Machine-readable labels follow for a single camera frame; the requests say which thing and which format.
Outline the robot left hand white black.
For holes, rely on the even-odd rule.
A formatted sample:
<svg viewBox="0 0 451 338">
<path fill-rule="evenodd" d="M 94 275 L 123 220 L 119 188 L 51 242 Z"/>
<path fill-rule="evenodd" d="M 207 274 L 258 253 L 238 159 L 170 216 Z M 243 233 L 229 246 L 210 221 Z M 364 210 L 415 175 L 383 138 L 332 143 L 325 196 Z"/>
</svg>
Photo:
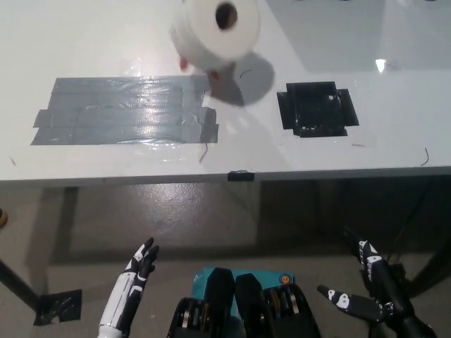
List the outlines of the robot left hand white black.
<svg viewBox="0 0 451 338">
<path fill-rule="evenodd" d="M 134 253 L 118 276 L 110 293 L 101 320 L 99 337 L 128 337 L 137 309 L 140 305 L 149 275 L 154 271 L 154 261 L 159 246 L 149 238 Z"/>
</svg>

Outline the robot right hand white black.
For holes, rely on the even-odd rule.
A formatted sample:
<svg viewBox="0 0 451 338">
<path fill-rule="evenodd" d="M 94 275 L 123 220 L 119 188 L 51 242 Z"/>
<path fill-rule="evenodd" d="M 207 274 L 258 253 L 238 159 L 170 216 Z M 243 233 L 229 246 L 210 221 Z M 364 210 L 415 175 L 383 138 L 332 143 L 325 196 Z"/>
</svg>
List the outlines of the robot right hand white black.
<svg viewBox="0 0 451 338">
<path fill-rule="evenodd" d="M 415 321 L 409 297 L 371 242 L 348 227 L 344 228 L 343 237 L 362 266 L 362 279 L 370 297 L 340 292 L 325 285 L 319 285 L 317 291 L 339 311 L 370 323 L 386 322 L 394 327 L 404 321 Z"/>
</svg>

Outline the person's hand red nails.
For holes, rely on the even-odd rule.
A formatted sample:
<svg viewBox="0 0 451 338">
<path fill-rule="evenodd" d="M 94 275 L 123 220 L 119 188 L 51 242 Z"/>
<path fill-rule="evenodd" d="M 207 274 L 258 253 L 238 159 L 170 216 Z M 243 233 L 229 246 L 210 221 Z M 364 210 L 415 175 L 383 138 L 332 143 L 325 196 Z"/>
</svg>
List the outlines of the person's hand red nails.
<svg viewBox="0 0 451 338">
<path fill-rule="evenodd" d="M 185 57 L 180 56 L 180 58 L 179 58 L 180 70 L 183 72 L 186 72 L 188 70 L 189 66 L 190 66 L 190 64 L 189 64 L 188 60 Z M 205 73 L 208 75 L 210 80 L 213 80 L 213 81 L 220 80 L 219 73 L 216 70 L 206 70 Z"/>
</svg>

